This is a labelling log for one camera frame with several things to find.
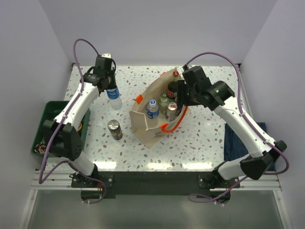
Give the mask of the dark cola glass bottle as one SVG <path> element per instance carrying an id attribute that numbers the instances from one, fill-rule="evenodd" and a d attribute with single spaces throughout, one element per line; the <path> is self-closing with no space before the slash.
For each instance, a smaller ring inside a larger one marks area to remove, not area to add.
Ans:
<path id="1" fill-rule="evenodd" d="M 179 72 L 177 70 L 174 70 L 172 73 L 171 81 L 167 86 L 167 97 L 170 100 L 174 100 L 177 97 L 178 80 L 179 80 Z"/>

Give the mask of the clear green-cap glass bottle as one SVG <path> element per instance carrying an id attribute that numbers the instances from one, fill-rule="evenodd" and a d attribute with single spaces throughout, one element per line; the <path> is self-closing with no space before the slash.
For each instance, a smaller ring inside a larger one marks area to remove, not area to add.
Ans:
<path id="1" fill-rule="evenodd" d="M 166 93 L 163 93 L 159 99 L 159 115 L 166 115 L 169 98 Z"/>

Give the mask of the silver blue energy can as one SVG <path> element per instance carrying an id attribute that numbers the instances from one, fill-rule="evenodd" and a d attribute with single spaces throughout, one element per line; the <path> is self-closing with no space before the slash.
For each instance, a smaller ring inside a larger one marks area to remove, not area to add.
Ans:
<path id="1" fill-rule="evenodd" d="M 176 117 L 177 104 L 175 102 L 169 102 L 166 111 L 166 121 L 172 122 Z"/>
<path id="2" fill-rule="evenodd" d="M 175 98 L 175 102 L 177 104 L 176 115 L 178 116 L 182 111 L 183 105 L 178 103 L 178 97 Z"/>

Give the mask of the blue label water bottle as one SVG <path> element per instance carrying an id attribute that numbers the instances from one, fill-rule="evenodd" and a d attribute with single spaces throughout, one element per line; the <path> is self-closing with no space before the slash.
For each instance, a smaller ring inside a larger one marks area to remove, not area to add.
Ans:
<path id="1" fill-rule="evenodd" d="M 148 126 L 154 127 L 158 123 L 159 106 L 156 100 L 151 99 L 146 106 L 146 116 Z"/>
<path id="2" fill-rule="evenodd" d="M 106 90 L 107 96 L 110 100 L 111 107 L 115 110 L 121 109 L 122 107 L 122 100 L 120 97 L 120 92 L 118 87 L 114 89 Z"/>

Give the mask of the beige canvas bag orange handles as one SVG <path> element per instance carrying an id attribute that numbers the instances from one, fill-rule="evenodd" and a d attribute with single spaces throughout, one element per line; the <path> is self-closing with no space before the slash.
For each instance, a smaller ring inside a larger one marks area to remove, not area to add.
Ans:
<path id="1" fill-rule="evenodd" d="M 147 148 L 151 148 L 162 136 L 174 132 L 185 114 L 186 106 L 175 113 L 172 121 L 166 119 L 167 106 L 161 106 L 161 96 L 167 92 L 168 84 L 176 76 L 182 79 L 177 68 L 162 73 L 141 94 L 129 112 L 132 132 Z"/>

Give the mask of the black gold drink can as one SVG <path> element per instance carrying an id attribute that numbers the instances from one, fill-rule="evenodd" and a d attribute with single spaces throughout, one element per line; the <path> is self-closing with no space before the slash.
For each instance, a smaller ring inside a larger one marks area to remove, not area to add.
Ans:
<path id="1" fill-rule="evenodd" d="M 120 123 L 117 120 L 115 119 L 110 120 L 107 124 L 107 127 L 115 140 L 122 139 L 123 136 L 122 129 Z"/>

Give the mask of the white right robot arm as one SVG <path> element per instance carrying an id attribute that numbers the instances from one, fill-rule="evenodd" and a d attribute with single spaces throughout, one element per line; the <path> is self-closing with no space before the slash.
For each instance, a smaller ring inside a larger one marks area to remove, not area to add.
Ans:
<path id="1" fill-rule="evenodd" d="M 178 81 L 178 103 L 185 106 L 203 105 L 215 112 L 235 132 L 248 154 L 223 162 L 214 169 L 213 184 L 224 187 L 230 179 L 247 176 L 258 180 L 287 149 L 284 141 L 275 141 L 238 107 L 233 90 L 223 81 L 211 83 L 203 68 L 185 67 L 183 80 Z"/>

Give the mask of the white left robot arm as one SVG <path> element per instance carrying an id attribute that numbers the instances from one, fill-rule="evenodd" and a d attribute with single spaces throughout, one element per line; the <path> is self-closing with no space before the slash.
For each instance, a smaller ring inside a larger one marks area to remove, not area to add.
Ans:
<path id="1" fill-rule="evenodd" d="M 115 71 L 116 63 L 111 54 L 98 55 L 95 65 L 81 78 L 68 104 L 53 120 L 43 123 L 46 151 L 42 171 L 46 167 L 49 153 L 52 153 L 65 158 L 73 169 L 82 173 L 81 180 L 86 186 L 94 187 L 98 184 L 97 167 L 83 151 L 78 127 L 93 101 L 105 90 L 115 88 Z"/>

